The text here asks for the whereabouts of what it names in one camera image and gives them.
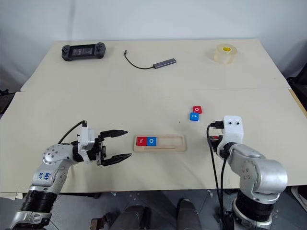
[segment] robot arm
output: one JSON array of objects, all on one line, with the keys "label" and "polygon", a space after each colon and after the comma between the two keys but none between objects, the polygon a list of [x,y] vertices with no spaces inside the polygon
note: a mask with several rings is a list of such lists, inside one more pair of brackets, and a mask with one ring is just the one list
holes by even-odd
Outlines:
[{"label": "robot arm", "polygon": [[242,144],[243,125],[239,116],[225,116],[211,124],[223,135],[210,137],[213,150],[228,158],[231,170],[240,176],[240,190],[233,202],[235,225],[269,229],[273,204],[287,186],[287,173],[275,160],[268,160]]},{"label": "robot arm", "polygon": [[82,161],[96,161],[97,165],[108,166],[125,160],[131,153],[105,159],[106,147],[102,142],[107,137],[118,137],[126,133],[124,130],[110,130],[94,138],[94,130],[89,129],[87,122],[83,121],[78,141],[61,144],[62,138],[58,144],[47,148],[43,153],[43,163],[35,172],[33,183],[10,229],[44,229],[49,224],[53,203],[61,192],[69,168]]}]

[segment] table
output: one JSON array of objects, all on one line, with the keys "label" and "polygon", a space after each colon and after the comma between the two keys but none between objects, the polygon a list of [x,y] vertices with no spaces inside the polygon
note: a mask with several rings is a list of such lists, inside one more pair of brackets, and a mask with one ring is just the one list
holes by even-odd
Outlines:
[{"label": "table", "polygon": [[[226,66],[208,54],[225,42],[239,51]],[[44,150],[83,119],[97,134],[129,131],[106,139],[108,156],[133,152],[137,134],[185,135],[188,149],[133,152],[108,167],[79,163],[71,167],[62,192],[214,188],[205,129],[224,115],[242,116],[244,143],[280,161],[289,185],[306,184],[301,175],[307,172],[307,120],[257,39],[113,41],[105,42],[103,59],[73,62],[61,59],[63,44],[54,44],[0,120],[1,192],[26,192]],[[125,49],[139,66],[169,58],[177,63],[136,69],[124,59]],[[194,105],[203,108],[199,122],[189,121]],[[215,162],[219,172],[222,160]],[[230,171],[226,167],[224,187],[238,188],[239,177]]]}]

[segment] clear tape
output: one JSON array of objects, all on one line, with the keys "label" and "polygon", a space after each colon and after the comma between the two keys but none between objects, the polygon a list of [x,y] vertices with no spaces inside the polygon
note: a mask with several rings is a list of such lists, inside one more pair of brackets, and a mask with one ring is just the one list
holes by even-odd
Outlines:
[{"label": "clear tape", "polygon": [[221,64],[230,64],[235,59],[236,47],[231,44],[219,44],[216,47],[214,60]]}]

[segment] black pants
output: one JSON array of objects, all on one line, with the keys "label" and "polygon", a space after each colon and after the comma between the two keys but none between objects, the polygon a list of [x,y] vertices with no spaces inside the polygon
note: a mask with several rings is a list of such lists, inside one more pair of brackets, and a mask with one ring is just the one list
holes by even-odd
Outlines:
[{"label": "black pants", "polygon": [[[144,207],[130,206],[115,220],[110,230],[135,230],[142,225]],[[177,217],[177,230],[201,230],[201,223],[194,205],[182,200]]]}]

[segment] black cable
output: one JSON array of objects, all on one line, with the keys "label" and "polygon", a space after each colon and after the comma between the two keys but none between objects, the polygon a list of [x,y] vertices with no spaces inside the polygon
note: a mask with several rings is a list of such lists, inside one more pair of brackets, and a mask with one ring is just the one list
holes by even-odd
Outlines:
[{"label": "black cable", "polygon": [[[131,65],[133,65],[129,60],[128,60],[128,58],[126,57],[126,54],[127,54],[127,51],[125,50],[125,52],[124,52],[124,56],[125,56],[125,58],[127,59],[127,61],[131,64]],[[137,67],[137,66],[135,66],[135,65],[133,65],[135,68],[138,68],[138,69],[152,69],[152,68],[154,68],[154,66],[151,66],[151,67],[148,67],[148,68],[141,68],[141,67]]]},{"label": "black cable", "polygon": [[210,136],[209,136],[209,128],[211,126],[212,126],[211,124],[208,125],[206,134],[207,134],[207,141],[208,141],[209,149],[210,149],[210,153],[211,153],[211,160],[212,160],[212,166],[213,166],[213,172],[214,172],[214,178],[215,178],[215,186],[216,186],[217,197],[219,199],[220,207],[222,208],[221,198],[220,198],[220,194],[219,194],[219,184],[218,184],[218,181],[217,181],[217,175],[216,175],[216,169],[215,169],[215,163],[214,163],[212,144],[211,144]]},{"label": "black cable", "polygon": [[222,220],[224,221],[224,200],[223,200],[223,179],[224,179],[224,169],[226,166],[227,162],[227,157],[224,158],[223,166],[222,166],[222,171],[221,171],[221,215],[222,215]]},{"label": "black cable", "polygon": [[72,132],[76,127],[78,127],[79,125],[85,123],[85,121],[80,121],[79,123],[75,124],[70,130],[68,130],[64,136],[59,140],[58,144],[62,143],[62,141],[65,139],[65,137],[70,133]]}]

